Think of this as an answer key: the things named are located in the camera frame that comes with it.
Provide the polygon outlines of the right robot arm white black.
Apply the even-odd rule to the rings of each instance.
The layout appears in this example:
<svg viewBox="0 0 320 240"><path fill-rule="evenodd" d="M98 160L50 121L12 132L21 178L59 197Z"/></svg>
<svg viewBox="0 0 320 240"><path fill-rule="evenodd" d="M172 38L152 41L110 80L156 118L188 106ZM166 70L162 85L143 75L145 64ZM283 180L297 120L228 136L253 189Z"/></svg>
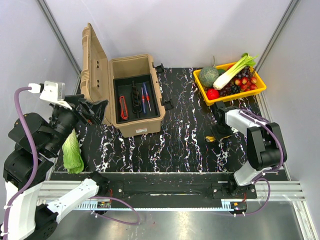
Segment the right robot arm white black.
<svg viewBox="0 0 320 240"><path fill-rule="evenodd" d="M280 126L255 115L247 109L226 106L219 101L213 104L216 124L207 142L221 141L231 137L237 130L247 139L245 164L235 171L227 183L227 192L239 198L246 187L255 183L265 173L276 172L287 161L287 151Z"/></svg>

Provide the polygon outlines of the small blue red screwdriver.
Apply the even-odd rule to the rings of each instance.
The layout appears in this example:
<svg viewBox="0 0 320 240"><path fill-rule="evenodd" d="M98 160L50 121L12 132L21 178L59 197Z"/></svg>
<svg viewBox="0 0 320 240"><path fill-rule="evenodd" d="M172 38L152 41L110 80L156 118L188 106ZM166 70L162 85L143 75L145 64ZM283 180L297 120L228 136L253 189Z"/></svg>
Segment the small blue red screwdriver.
<svg viewBox="0 0 320 240"><path fill-rule="evenodd" d="M151 112L152 109L151 109L150 97L149 97L148 92L146 91L146 88L144 89L144 91L145 91L145 98L146 98L146 100L145 100L146 108L148 107L149 111Z"/></svg>

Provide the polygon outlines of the black tool box tray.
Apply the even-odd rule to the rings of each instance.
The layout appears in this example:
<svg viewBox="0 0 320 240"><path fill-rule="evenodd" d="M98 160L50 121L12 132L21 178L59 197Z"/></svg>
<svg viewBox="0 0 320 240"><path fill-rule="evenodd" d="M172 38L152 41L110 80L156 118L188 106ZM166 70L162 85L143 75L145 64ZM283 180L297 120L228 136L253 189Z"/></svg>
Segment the black tool box tray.
<svg viewBox="0 0 320 240"><path fill-rule="evenodd" d="M146 91L149 95L151 111L146 107L146 114L143 113L142 107L142 86L145 83ZM137 108L134 107L135 103L133 101L133 87L135 87L138 93L138 103L140 112L136 113ZM160 116L160 110L158 106L158 101L155 93L154 83L152 76L150 74L143 74L132 77L115 78L113 80L114 88L114 98L115 98L115 117L117 124L125 124L130 122L135 122L138 120L154 119ZM120 96L125 97L128 120L123 120L120 116L121 106L120 106Z"/></svg>

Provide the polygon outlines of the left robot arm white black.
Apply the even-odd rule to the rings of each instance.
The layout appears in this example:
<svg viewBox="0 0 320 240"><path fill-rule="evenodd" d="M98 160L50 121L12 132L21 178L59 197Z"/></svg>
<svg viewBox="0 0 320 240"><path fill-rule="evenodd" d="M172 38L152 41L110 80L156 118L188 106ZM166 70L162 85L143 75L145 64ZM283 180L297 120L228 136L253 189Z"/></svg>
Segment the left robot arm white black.
<svg viewBox="0 0 320 240"><path fill-rule="evenodd" d="M22 112L19 96L28 91L39 94L52 107L49 120L37 113ZM89 198L102 198L109 192L109 180L98 172L90 173L77 187L49 204L38 204L47 172L78 122L102 123L107 100L90 102L83 94L65 95L65 84L46 81L17 89L14 104L18 119L8 136L14 151L3 167L6 188L4 219L0 226L3 240L46 240L60 221Z"/></svg>

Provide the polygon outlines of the tan plastic tool box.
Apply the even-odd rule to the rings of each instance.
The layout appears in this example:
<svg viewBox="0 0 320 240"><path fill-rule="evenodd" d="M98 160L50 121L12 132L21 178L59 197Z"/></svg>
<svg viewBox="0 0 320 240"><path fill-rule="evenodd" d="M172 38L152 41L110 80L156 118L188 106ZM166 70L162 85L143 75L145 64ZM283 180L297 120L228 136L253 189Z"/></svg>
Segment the tan plastic tool box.
<svg viewBox="0 0 320 240"><path fill-rule="evenodd" d="M157 71L162 66L154 66L154 59L149 54L113 58L109 60L98 40L93 26L89 23L82 31L83 63L80 91L90 102L108 100L103 124L118 129L125 138L143 134L154 134L161 130L161 123L166 115ZM150 74L154 84L155 95L160 116L152 119L138 120L124 124L116 123L114 79L128 78ZM138 93L132 88L132 100L136 113L140 112Z"/></svg>

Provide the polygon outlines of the yellow utility knife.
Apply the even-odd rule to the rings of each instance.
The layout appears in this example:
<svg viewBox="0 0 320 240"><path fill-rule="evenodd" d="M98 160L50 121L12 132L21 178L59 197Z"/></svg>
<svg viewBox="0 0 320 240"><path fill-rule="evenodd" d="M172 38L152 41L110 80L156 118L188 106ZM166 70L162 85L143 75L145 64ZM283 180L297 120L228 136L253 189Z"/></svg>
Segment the yellow utility knife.
<svg viewBox="0 0 320 240"><path fill-rule="evenodd" d="M229 137L231 137L231 136L229 135L229 136L225 136L225 137L221 137L221 138L216 138L214 136L206 136L205 137L205 141L207 143L220 142L220 141L222 141L224 139L228 139Z"/></svg>

